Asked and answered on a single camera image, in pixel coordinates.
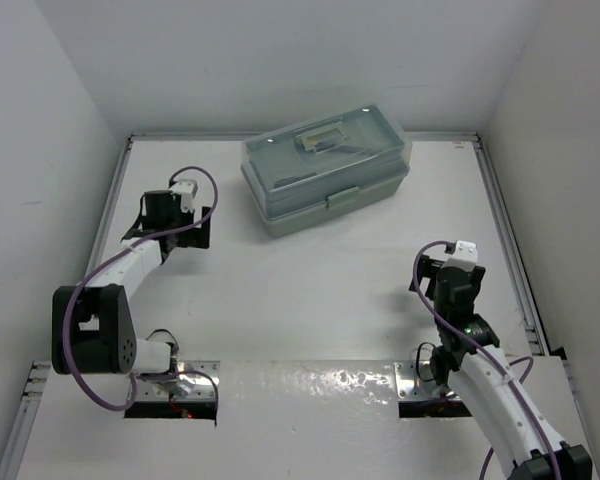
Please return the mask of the green toolbox with clear lid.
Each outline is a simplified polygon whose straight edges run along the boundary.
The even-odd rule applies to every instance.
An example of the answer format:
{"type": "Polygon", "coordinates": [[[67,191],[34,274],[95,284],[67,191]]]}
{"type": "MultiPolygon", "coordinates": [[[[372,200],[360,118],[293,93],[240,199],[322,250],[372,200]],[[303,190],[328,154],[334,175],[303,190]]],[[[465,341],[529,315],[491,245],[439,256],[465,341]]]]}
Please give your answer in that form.
{"type": "Polygon", "coordinates": [[[283,237],[394,195],[412,146],[368,104],[246,140],[241,171],[267,233],[283,237]]]}

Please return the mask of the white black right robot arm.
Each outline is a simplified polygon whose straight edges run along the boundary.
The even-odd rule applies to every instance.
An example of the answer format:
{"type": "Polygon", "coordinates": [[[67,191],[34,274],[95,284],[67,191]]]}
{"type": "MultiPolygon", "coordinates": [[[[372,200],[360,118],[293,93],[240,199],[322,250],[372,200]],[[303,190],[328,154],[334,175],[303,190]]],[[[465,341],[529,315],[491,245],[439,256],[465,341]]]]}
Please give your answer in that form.
{"type": "Polygon", "coordinates": [[[410,289],[432,313],[440,338],[429,362],[434,382],[460,397],[506,478],[592,478],[586,448],[569,444],[550,425],[516,377],[495,331],[476,313],[485,273],[475,254],[445,261],[424,252],[416,256],[410,289]]]}

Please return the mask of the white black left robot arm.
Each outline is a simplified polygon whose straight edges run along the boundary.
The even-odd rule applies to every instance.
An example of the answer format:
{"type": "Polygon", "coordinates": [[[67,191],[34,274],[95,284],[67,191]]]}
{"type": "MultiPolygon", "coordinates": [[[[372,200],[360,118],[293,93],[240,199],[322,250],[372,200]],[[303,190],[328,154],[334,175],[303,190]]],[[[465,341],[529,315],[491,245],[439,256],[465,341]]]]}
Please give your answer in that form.
{"type": "Polygon", "coordinates": [[[194,221],[197,183],[179,181],[148,191],[139,214],[121,238],[124,257],[105,267],[81,290],[69,319],[69,345],[82,374],[163,373],[166,347],[136,337],[129,301],[143,280],[176,248],[207,249],[211,208],[194,221]]]}

